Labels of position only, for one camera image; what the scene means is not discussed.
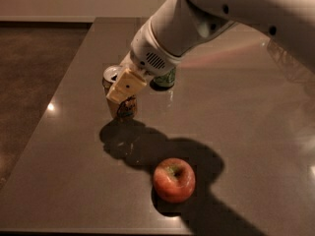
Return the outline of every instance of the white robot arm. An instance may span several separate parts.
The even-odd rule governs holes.
[[[120,103],[176,67],[194,46],[242,23],[269,36],[315,72],[315,0],[166,0],[136,33],[125,63],[132,70],[107,95]]]

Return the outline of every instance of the green object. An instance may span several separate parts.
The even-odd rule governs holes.
[[[162,88],[171,88],[175,84],[176,68],[170,70],[167,74],[163,76],[154,77],[154,82],[156,85]]]

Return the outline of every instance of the red apple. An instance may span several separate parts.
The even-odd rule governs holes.
[[[194,170],[179,158],[162,161],[155,170],[153,180],[157,194],[169,203],[182,203],[195,190]]]

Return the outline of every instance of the robotic arm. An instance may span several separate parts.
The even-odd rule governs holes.
[[[242,23],[269,36],[315,72],[315,0],[166,0],[138,30],[122,63],[128,69],[107,98],[120,103],[161,76],[198,44]]]

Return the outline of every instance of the white wall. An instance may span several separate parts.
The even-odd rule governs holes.
[[[92,22],[148,17],[165,0],[0,0],[0,21]]]

